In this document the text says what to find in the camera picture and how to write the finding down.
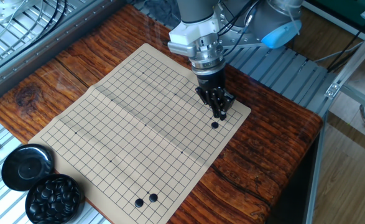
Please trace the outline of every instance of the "wood grain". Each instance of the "wood grain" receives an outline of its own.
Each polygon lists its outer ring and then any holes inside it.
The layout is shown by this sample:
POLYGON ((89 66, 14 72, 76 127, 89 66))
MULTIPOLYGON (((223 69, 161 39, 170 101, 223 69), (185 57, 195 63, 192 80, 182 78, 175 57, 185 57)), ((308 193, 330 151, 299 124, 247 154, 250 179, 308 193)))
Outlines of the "wood grain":
MULTIPOLYGON (((0 98, 0 123, 23 143, 88 86, 149 43, 171 54, 169 30, 126 6, 0 98)), ((278 93, 226 67, 227 88, 252 109, 170 223, 264 223, 323 121, 278 93)))

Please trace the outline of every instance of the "metal wire grid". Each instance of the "metal wire grid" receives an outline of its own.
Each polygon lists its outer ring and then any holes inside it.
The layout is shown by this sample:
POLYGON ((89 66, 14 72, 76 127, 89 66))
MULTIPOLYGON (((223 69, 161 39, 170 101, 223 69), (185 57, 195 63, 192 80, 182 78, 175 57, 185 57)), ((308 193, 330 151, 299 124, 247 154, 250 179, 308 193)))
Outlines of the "metal wire grid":
MULTIPOLYGON (((65 15, 68 15, 77 8, 77 6, 73 4, 76 1, 80 1, 82 4, 85 3, 84 0, 67 1, 65 15)), ((59 6, 57 6, 57 0, 43 0, 42 14, 41 17, 39 17, 41 2, 42 1, 37 1, 35 6, 16 16, 5 32, 0 36, 0 61, 22 46, 27 47, 37 35, 42 34, 44 27, 50 22, 50 18, 55 13, 55 9, 57 9, 58 12, 47 30, 51 28, 52 24, 58 22, 63 12, 64 0, 60 1, 59 6)), ((0 34, 5 27, 6 23, 0 23, 0 34)))

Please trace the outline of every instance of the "white cable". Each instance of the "white cable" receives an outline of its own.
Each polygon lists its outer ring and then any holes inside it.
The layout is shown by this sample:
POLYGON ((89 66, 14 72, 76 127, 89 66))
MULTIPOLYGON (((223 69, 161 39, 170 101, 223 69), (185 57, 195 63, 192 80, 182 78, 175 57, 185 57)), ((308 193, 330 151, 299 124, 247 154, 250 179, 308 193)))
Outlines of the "white cable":
POLYGON ((15 10, 14 13, 12 13, 11 18, 9 19, 9 22, 4 27, 4 29, 0 32, 0 36, 4 34, 4 32, 7 30, 8 26, 11 24, 12 20, 14 19, 15 13, 22 7, 22 5, 26 2, 26 0, 23 0, 22 3, 18 6, 18 8, 15 10))
MULTIPOLYGON (((352 51, 352 50, 355 50, 355 49, 356 49, 356 48, 358 48, 361 44, 363 44, 363 42, 360 42, 360 43, 358 43, 357 45, 355 45, 354 47, 352 47, 352 48, 350 48, 350 49, 346 50, 346 51, 345 51, 345 53, 346 53, 346 52, 350 52, 350 51, 352 51)), ((316 63, 317 63, 317 62, 321 62, 321 61, 326 60, 326 59, 328 59, 328 58, 331 58, 331 57, 337 56, 337 55, 339 55, 341 52, 342 52, 342 51, 339 51, 339 52, 333 53, 333 54, 331 54, 331 55, 329 55, 329 56, 326 56, 326 57, 324 57, 324 58, 318 59, 318 60, 316 60, 316 61, 314 61, 314 62, 316 62, 316 63)))

